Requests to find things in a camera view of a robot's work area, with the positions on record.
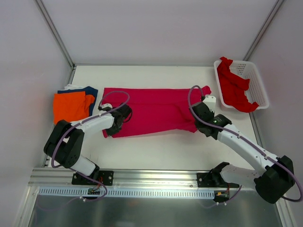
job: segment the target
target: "perforated metal strip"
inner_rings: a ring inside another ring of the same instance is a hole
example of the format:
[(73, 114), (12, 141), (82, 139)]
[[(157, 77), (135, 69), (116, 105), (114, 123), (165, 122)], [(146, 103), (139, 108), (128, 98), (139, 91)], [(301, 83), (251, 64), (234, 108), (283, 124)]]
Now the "perforated metal strip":
[[(92, 196), (88, 195), (89, 188), (69, 187), (40, 187), (39, 195), (56, 196)], [(165, 190), (165, 189), (121, 189), (108, 188), (107, 197), (129, 197), (129, 198), (187, 198), (187, 199), (213, 199), (213, 190)]]

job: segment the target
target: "black mounting plate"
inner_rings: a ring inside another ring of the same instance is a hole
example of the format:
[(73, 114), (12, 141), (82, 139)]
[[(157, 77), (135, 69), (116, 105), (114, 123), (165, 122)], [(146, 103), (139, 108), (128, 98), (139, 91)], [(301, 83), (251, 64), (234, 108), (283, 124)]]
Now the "black mounting plate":
[[(228, 183), (224, 182), (221, 185), (216, 185), (213, 181), (204, 181), (203, 179), (210, 173), (197, 173), (198, 188), (228, 188)], [(239, 188), (240, 185), (236, 183), (230, 183), (230, 188)]]
[[(98, 171), (98, 177), (96, 181), (101, 179), (101, 183), (105, 186), (112, 186), (114, 180), (114, 171)], [(75, 173), (72, 176), (71, 184), (73, 185), (97, 185), (97, 183), (92, 182), (85, 177)]]

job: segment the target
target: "orange cloth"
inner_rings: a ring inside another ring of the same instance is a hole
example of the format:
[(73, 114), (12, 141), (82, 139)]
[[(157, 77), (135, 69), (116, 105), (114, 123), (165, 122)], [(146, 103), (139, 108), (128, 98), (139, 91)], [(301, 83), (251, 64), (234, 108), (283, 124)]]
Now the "orange cloth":
[(78, 121), (89, 116), (89, 105), (95, 101), (94, 96), (85, 95), (85, 91), (54, 94), (53, 122)]

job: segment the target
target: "blue cloth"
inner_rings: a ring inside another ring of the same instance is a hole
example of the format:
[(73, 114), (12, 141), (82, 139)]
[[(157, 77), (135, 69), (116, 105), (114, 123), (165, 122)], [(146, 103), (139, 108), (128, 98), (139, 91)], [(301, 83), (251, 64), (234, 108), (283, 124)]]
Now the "blue cloth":
[(97, 95), (98, 95), (98, 90), (94, 89), (93, 87), (85, 87), (82, 89), (72, 89), (72, 90), (60, 90), (58, 91), (58, 94), (63, 94), (63, 93), (71, 93), (71, 92), (79, 92), (79, 91), (85, 91), (85, 95), (92, 95), (95, 97), (95, 101), (89, 106), (89, 115), (92, 116), (93, 115), (93, 109), (94, 106), (96, 104), (96, 100), (97, 100)]

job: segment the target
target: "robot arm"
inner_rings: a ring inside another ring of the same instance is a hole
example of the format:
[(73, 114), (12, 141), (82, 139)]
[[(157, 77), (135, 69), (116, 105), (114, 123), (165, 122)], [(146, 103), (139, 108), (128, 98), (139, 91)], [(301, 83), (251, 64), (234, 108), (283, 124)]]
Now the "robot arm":
[[(225, 116), (219, 114), (214, 116), (216, 98), (213, 96), (203, 97), (203, 101), (192, 106), (195, 114), (204, 122), (220, 126), (226, 130), (214, 128), (205, 125), (196, 119), (195, 125), (198, 130), (207, 137), (211, 136), (218, 140), (244, 158), (255, 170), (243, 169), (235, 167), (229, 163), (223, 162), (210, 171), (205, 180), (225, 181), (227, 183), (237, 183), (256, 189), (258, 194), (267, 202), (275, 203), (281, 198), (293, 185), (294, 180), (282, 168), (272, 163), (267, 157), (276, 160), (288, 168), (292, 173), (294, 172), (293, 163), (287, 156), (279, 158), (277, 155), (268, 152), (257, 144), (256, 147), (261, 149), (266, 156), (262, 156), (255, 148), (248, 144), (245, 137)], [(237, 132), (239, 136), (235, 136), (230, 131)]]
[(128, 105), (124, 105), (105, 115), (102, 114), (112, 110), (110, 104), (100, 106), (99, 110), (99, 117), (90, 121), (85, 121), (88, 118), (76, 122), (59, 121), (44, 147), (44, 153), (52, 157), (55, 147), (63, 134), (72, 126), (80, 123), (79, 126), (75, 127), (63, 139), (55, 156), (55, 161), (65, 168), (71, 168), (94, 180), (96, 180), (98, 176), (99, 166), (81, 155), (83, 141), (102, 130), (106, 130), (108, 136), (118, 133), (121, 130), (124, 120), (132, 113), (132, 109)]

